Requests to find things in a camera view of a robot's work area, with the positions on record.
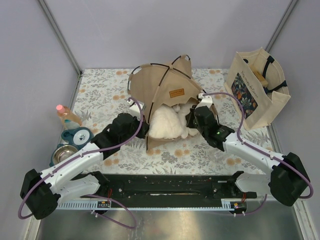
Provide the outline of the floral patterned table mat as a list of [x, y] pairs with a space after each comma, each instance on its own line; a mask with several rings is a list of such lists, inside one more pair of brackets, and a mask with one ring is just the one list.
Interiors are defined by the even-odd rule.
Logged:
[[[119, 113], [128, 110], [129, 69], [86, 69], [73, 111], [84, 127], [100, 133]], [[214, 93], [220, 122], [232, 129], [240, 118], [231, 99], [224, 95], [226, 69], [192, 71], [193, 78], [206, 92]], [[106, 160], [92, 165], [89, 172], [104, 174], [232, 175], [237, 171], [261, 171], [237, 156], [210, 147], [199, 135], [179, 139], [148, 150], [143, 139], [135, 138]]]

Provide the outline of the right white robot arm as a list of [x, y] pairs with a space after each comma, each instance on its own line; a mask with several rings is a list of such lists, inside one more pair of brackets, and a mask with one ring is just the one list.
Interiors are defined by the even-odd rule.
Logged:
[[239, 198], [244, 193], [255, 192], [272, 195], [281, 204], [291, 207], [308, 187], [310, 179], [296, 154], [283, 155], [240, 140], [233, 129], [217, 122], [207, 106], [193, 105], [186, 123], [197, 129], [211, 147], [239, 157], [263, 171], [263, 174], [238, 171], [232, 175], [227, 186], [231, 197]]

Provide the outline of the white fluffy cushion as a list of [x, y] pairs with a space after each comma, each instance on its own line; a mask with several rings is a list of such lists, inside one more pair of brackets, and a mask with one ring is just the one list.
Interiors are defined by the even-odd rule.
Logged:
[[192, 106], [192, 102], [174, 106], [162, 104], [152, 115], [148, 136], [153, 139], [174, 140], [197, 135], [197, 129], [187, 127], [186, 116]]

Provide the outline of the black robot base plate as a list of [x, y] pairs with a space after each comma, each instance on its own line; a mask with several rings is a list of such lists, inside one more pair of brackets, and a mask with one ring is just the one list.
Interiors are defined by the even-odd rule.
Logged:
[[255, 192], [241, 192], [229, 181], [231, 175], [139, 175], [97, 174], [102, 186], [98, 196], [114, 199], [120, 206], [123, 199], [151, 199], [154, 196], [177, 200], [256, 199]]

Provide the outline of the pink capped plastic bottle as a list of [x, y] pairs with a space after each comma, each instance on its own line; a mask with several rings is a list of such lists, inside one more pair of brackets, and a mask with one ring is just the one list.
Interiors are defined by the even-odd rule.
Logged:
[[82, 126], [80, 117], [74, 114], [67, 106], [57, 105], [56, 114], [66, 130], [72, 130]]

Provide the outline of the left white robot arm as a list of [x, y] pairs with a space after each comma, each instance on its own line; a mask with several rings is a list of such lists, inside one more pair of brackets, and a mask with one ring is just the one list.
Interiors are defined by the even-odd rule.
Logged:
[[120, 113], [102, 132], [93, 137], [72, 156], [50, 168], [28, 171], [23, 179], [18, 217], [42, 220], [54, 212], [59, 204], [86, 195], [102, 198], [109, 186], [102, 173], [90, 173], [78, 180], [77, 175], [92, 165], [106, 160], [135, 137], [147, 134], [143, 114]]

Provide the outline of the beige fabric pet tent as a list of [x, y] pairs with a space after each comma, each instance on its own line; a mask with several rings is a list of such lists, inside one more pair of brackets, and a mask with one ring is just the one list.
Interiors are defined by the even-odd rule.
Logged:
[[149, 151], [199, 132], [187, 125], [191, 107], [205, 91], [192, 77], [191, 60], [181, 55], [169, 63], [136, 67], [128, 78], [127, 92], [145, 104], [144, 119], [150, 126], [145, 143]]

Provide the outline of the wooden block in bag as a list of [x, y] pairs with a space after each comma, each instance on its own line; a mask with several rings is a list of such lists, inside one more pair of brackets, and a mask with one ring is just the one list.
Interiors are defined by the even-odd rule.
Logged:
[[258, 81], [260, 82], [260, 84], [263, 86], [263, 87], [267, 87], [268, 86], [268, 82], [267, 80], [262, 76], [262, 74], [255, 68], [254, 65], [251, 65], [250, 66], [250, 69], [252, 71], [252, 73], [255, 75], [255, 77], [258, 79]]

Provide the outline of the black tent pole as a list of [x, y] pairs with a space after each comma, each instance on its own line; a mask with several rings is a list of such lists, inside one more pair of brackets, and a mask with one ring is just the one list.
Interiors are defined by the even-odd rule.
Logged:
[[192, 78], [191, 62], [185, 59], [170, 65], [149, 63], [136, 67], [129, 75], [127, 91], [145, 104], [148, 123], [162, 104], [172, 107], [190, 99], [197, 103], [198, 94], [205, 93]]
[[195, 99], [198, 85], [192, 78], [190, 57], [185, 54], [168, 63], [151, 63], [145, 84], [145, 119], [150, 124], [154, 112], [165, 104], [172, 107]]

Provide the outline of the teal double pet bowl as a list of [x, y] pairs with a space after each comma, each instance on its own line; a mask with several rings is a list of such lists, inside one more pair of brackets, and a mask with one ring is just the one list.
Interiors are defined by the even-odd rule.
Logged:
[[64, 130], [61, 133], [61, 143], [51, 154], [49, 166], [53, 167], [63, 162], [83, 148], [93, 137], [93, 133], [86, 127]]

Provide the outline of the cream floral tote bag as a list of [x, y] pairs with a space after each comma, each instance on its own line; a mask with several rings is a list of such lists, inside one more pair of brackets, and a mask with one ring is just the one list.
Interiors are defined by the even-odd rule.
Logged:
[[[263, 87], [250, 69], [253, 65], [268, 82]], [[236, 52], [224, 83], [244, 110], [244, 128], [269, 126], [291, 96], [280, 64], [263, 48]]]

